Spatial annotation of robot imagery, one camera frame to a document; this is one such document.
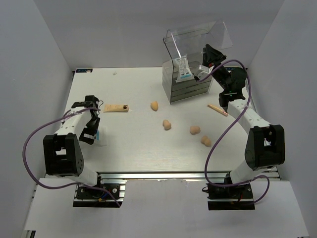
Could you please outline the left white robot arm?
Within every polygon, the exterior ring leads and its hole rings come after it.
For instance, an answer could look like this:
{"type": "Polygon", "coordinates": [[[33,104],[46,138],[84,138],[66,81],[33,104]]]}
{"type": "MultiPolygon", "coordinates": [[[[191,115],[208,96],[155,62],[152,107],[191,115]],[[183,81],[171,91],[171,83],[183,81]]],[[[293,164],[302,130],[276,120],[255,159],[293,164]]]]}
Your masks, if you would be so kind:
{"type": "Polygon", "coordinates": [[[88,95],[84,101],[73,103],[63,115],[60,128],[43,139],[47,174],[88,185],[87,191],[94,198],[104,194],[105,186],[98,181],[98,173],[85,165],[81,144],[93,145],[99,139],[99,102],[88,95]]]}

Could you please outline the white blue sachet packet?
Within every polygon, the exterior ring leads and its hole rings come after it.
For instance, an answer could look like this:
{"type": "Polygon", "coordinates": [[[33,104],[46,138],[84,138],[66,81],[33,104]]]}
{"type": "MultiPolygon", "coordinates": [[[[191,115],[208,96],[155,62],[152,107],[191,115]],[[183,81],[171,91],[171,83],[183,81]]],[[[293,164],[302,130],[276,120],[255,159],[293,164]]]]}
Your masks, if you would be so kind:
{"type": "Polygon", "coordinates": [[[176,83],[194,79],[194,76],[189,68],[187,57],[175,58],[173,62],[178,70],[176,83]]]}

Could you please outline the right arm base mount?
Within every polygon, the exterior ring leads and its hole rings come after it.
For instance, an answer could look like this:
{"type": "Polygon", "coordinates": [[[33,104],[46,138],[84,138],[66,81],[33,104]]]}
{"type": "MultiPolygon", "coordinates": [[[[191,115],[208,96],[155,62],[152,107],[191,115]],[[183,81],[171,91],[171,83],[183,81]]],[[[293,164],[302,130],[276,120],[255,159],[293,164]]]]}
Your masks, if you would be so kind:
{"type": "Polygon", "coordinates": [[[255,210],[250,184],[233,187],[216,187],[207,184],[202,192],[208,195],[210,211],[255,210]]]}

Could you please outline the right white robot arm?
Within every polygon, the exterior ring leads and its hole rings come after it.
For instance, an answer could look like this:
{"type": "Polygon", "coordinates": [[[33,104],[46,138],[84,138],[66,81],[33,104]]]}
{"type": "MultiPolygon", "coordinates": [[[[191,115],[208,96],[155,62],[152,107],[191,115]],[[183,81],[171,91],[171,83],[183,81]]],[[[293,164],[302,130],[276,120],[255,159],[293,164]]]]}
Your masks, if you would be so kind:
{"type": "Polygon", "coordinates": [[[271,124],[251,107],[251,92],[243,96],[243,88],[251,88],[248,72],[243,64],[228,71],[225,65],[229,61],[219,50],[207,44],[204,47],[203,65],[212,66],[212,76],[222,87],[219,94],[219,104],[235,120],[223,132],[211,148],[215,150],[222,138],[229,132],[234,124],[239,123],[248,135],[244,152],[244,161],[227,174],[223,183],[224,193],[231,198],[241,193],[241,185],[250,183],[259,178],[260,173],[281,165],[285,162],[285,132],[277,124],[271,124]]]}

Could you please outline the beige makeup tube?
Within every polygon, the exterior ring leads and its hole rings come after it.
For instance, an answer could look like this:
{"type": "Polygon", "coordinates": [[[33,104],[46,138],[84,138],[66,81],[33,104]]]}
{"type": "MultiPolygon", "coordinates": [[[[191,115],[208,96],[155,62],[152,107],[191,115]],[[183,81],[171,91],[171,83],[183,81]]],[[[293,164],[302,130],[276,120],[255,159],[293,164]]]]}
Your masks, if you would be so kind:
{"type": "Polygon", "coordinates": [[[115,104],[106,104],[104,108],[104,113],[110,112],[128,112],[128,105],[115,105],[115,104]]]}

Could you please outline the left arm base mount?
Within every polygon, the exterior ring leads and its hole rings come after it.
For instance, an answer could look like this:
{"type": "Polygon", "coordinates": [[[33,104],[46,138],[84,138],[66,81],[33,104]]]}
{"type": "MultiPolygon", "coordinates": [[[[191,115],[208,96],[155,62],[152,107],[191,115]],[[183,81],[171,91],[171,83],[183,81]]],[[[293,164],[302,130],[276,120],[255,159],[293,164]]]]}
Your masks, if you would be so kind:
{"type": "Polygon", "coordinates": [[[77,186],[73,199],[73,207],[82,208],[119,208],[125,196],[127,180],[103,179],[99,186],[103,190],[77,186]]]}

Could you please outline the clear acrylic organizer box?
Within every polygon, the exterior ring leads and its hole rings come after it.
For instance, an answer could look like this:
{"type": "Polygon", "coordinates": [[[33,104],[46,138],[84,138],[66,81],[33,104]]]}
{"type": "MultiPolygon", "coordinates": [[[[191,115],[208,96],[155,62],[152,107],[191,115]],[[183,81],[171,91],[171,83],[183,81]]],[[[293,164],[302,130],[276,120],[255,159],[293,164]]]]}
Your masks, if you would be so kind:
{"type": "Polygon", "coordinates": [[[168,60],[162,65],[162,86],[170,104],[207,93],[213,82],[210,76],[202,82],[192,79],[176,83],[178,70],[173,62],[175,58],[187,57],[190,71],[193,73],[194,68],[203,63],[203,48],[206,44],[220,52],[232,47],[227,27],[222,20],[169,29],[163,43],[168,60]]]}

